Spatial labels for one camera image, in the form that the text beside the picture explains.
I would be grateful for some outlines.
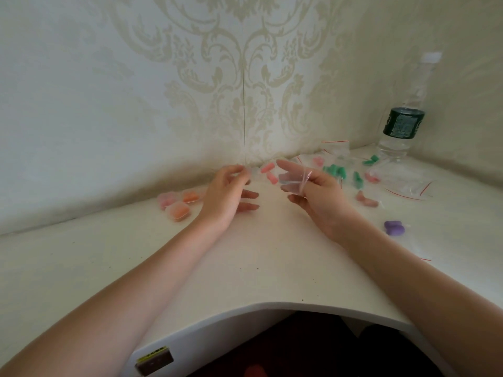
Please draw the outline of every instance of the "bottle label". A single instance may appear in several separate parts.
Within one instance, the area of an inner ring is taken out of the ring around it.
[[[412,139],[423,121],[424,111],[414,108],[392,108],[383,133],[398,139]]]

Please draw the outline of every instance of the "right hand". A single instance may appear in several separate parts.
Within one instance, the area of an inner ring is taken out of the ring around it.
[[[302,174],[304,167],[287,160],[277,160],[278,166],[292,174]],[[303,195],[289,195],[288,199],[299,205],[311,217],[318,228],[334,242],[340,242],[346,230],[345,226],[354,217],[356,210],[350,205],[337,180],[316,169],[311,172]]]

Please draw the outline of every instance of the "white wall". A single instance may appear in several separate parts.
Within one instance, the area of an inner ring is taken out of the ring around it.
[[[374,142],[442,50],[413,154],[503,184],[503,0],[0,0],[0,234]]]

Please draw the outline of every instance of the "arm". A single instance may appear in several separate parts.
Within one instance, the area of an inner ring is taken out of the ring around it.
[[[242,166],[220,170],[203,209],[187,228],[35,339],[0,369],[0,376],[117,375],[236,211],[258,208],[240,202],[241,197],[258,196],[243,190],[248,180],[249,172]]]
[[[298,165],[280,162],[290,172]],[[433,346],[463,375],[503,369],[503,310],[426,264],[359,215],[333,177],[316,170],[290,195],[331,240],[344,247]]]

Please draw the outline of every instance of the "forearm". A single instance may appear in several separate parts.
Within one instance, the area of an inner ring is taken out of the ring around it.
[[[1,376],[117,375],[219,233],[194,221],[90,298],[0,370]]]
[[[500,375],[503,311],[426,264],[361,217],[342,243],[460,373]]]

